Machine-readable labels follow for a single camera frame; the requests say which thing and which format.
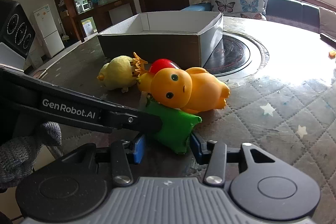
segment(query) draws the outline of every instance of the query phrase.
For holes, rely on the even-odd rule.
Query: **cardboard box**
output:
[[[167,58],[182,69],[203,67],[223,36],[223,14],[204,11],[141,13],[100,32],[106,57]]]

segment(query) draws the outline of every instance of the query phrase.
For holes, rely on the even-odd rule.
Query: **orange toy figure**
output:
[[[196,114],[211,109],[222,109],[225,99],[230,95],[228,86],[203,68],[190,68],[186,72],[193,82],[193,89],[188,103],[181,110]]]
[[[230,95],[228,86],[203,68],[165,68],[151,82],[151,93],[159,103],[184,112],[197,114],[222,109]]]
[[[192,79],[186,71],[164,68],[154,75],[150,93],[156,101],[167,107],[181,108],[187,105],[192,88]]]

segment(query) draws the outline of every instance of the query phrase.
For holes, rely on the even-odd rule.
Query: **table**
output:
[[[254,37],[268,50],[269,62],[253,76],[231,80],[228,106],[200,113],[203,122],[195,130],[205,139],[231,147],[254,143],[313,177],[322,191],[314,220],[332,223],[336,219],[336,64],[328,58],[331,47],[317,33],[275,22],[224,17],[224,29]],[[96,79],[107,61],[95,37],[51,66],[43,80],[137,107],[136,86],[124,94],[107,92]],[[66,126],[62,133],[64,153],[87,142],[101,147],[136,134],[116,130],[108,135]],[[149,147],[142,163],[132,166],[135,178],[201,177],[204,170],[191,153],[175,155],[162,146]],[[228,179],[237,173],[236,166],[228,165]]]

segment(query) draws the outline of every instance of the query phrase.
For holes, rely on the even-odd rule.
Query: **microwave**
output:
[[[84,10],[89,9],[89,8],[91,8],[89,3],[83,4],[83,9]]]

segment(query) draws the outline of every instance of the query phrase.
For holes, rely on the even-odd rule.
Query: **toy eye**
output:
[[[171,79],[172,79],[173,81],[177,81],[177,80],[179,79],[179,77],[178,77],[177,75],[172,75],[172,76],[171,76]]]
[[[171,99],[171,98],[174,97],[174,94],[172,94],[171,92],[168,92],[168,93],[166,94],[166,97],[167,97],[168,99]]]

